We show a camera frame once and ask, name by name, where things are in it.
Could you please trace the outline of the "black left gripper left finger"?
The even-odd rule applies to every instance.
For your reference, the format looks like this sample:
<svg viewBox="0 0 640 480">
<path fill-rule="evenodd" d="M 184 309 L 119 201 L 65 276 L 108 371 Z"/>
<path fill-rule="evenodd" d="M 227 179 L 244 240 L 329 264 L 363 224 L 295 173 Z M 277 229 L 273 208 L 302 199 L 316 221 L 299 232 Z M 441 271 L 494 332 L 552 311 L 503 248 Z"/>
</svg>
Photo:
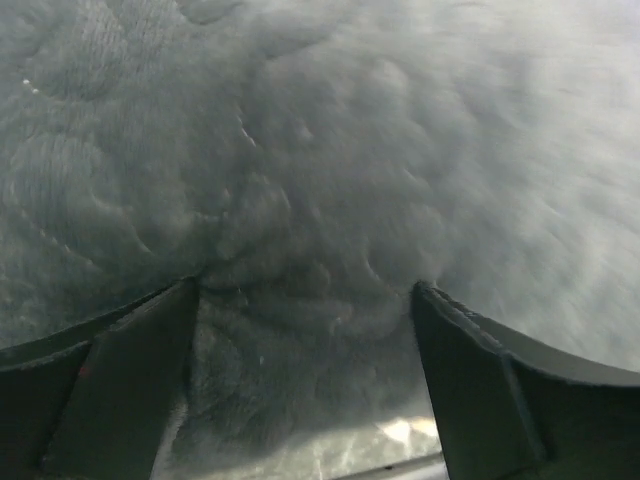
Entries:
<svg viewBox="0 0 640 480">
<path fill-rule="evenodd" d="M 184 280 L 1 352 L 1 476 L 148 479 L 199 303 Z"/>
</svg>

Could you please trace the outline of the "grey quilted plush pillowcase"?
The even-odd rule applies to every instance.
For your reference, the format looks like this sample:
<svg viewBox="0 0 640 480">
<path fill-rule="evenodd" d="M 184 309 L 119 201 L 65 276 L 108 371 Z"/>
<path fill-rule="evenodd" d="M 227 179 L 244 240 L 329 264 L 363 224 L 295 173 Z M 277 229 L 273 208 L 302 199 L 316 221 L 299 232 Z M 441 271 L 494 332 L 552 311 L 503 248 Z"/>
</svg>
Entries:
<svg viewBox="0 0 640 480">
<path fill-rule="evenodd" d="M 424 413 L 418 281 L 639 366 L 635 1 L 5 1 L 1 344 L 191 277 L 158 479 Z"/>
</svg>

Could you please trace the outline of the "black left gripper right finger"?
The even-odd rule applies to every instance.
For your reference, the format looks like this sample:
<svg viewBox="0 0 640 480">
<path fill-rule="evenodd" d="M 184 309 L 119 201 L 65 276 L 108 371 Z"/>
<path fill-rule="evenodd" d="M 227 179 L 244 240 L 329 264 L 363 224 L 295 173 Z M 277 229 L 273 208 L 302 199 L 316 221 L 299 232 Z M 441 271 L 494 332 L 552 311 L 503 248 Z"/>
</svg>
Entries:
<svg viewBox="0 0 640 480">
<path fill-rule="evenodd" d="M 639 477 L 639 375 L 417 283 L 411 319 L 452 479 Z"/>
</svg>

